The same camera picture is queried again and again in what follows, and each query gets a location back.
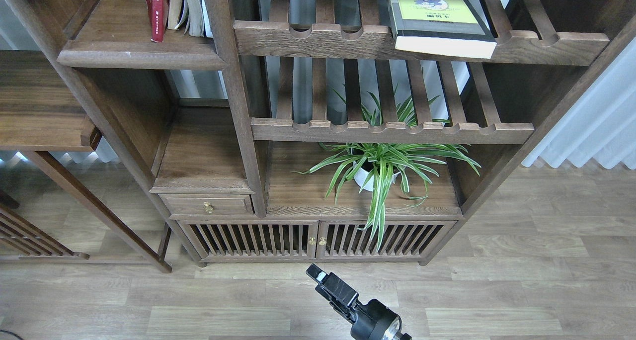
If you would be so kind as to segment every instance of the slatted cabinet door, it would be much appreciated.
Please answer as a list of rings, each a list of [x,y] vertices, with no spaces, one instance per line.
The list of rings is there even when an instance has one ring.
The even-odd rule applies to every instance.
[[[316,256],[318,221],[179,221],[202,261],[286,261]]]
[[[316,258],[339,261],[416,261],[428,255],[456,221],[386,221],[379,251],[364,222],[320,221]]]

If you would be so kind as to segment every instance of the cable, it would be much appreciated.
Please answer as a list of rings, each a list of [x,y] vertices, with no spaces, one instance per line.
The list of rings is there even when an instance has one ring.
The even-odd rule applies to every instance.
[[[24,339],[23,339],[23,338],[21,338],[18,334],[13,333],[13,332],[8,331],[8,330],[0,329],[0,333],[9,334],[9,335],[11,335],[11,336],[14,336],[14,337],[18,338],[19,340],[24,340]]]

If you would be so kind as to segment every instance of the book with yellow cover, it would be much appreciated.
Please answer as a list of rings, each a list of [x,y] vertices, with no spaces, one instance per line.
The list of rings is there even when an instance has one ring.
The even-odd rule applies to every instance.
[[[468,0],[388,0],[395,48],[490,59],[497,43]]]

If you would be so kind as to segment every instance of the small drawer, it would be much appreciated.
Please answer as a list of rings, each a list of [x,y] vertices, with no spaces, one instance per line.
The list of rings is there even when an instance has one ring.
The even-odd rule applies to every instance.
[[[173,215],[236,215],[254,213],[249,195],[179,195],[163,193],[161,199]]]

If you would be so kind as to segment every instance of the wooden floor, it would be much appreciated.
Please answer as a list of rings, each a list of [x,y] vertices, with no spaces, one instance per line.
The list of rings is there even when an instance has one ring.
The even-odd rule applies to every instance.
[[[121,166],[69,167],[155,241],[161,220]],[[20,213],[76,252],[127,252],[28,165],[0,176]],[[200,269],[174,242],[168,259],[172,274],[2,264],[0,328],[25,340],[350,339],[308,263]],[[395,310],[416,340],[636,340],[636,172],[519,168],[428,266],[318,265]]]

